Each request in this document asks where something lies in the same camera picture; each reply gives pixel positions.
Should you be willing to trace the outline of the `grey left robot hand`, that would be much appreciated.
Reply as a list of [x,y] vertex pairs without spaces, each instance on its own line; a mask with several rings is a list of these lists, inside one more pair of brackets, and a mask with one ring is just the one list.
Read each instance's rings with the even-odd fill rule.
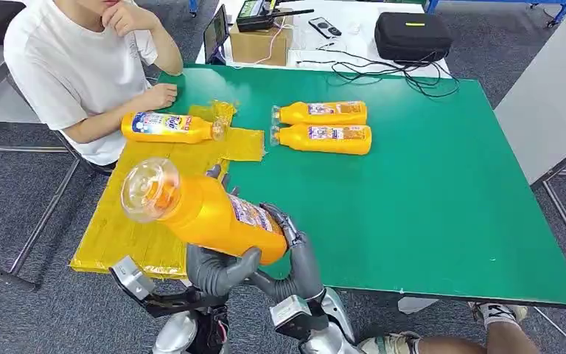
[[211,296],[226,296],[259,267],[262,251],[250,247],[240,257],[188,243],[186,275],[193,286]]

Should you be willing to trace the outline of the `person's left hand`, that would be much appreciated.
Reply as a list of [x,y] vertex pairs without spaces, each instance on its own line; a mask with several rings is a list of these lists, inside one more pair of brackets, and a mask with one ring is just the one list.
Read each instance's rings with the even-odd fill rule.
[[119,1],[101,15],[105,28],[113,29],[118,36],[125,36],[135,30],[154,31],[161,26],[158,17],[142,7]]

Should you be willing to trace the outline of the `person's right hand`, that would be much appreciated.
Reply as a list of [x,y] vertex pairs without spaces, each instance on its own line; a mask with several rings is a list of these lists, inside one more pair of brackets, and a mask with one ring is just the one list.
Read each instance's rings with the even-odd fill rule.
[[153,111],[170,107],[177,99],[178,88],[175,84],[159,83],[149,88],[141,96],[143,111]]

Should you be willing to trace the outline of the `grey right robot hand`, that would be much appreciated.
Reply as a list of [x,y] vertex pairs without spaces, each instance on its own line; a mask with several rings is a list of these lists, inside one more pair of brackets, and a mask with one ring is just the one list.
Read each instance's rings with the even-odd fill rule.
[[290,272],[283,280],[276,280],[257,270],[250,281],[276,302],[296,295],[302,299],[314,299],[324,292],[312,244],[307,235],[299,230],[292,218],[274,204],[261,203],[283,231],[290,252]]

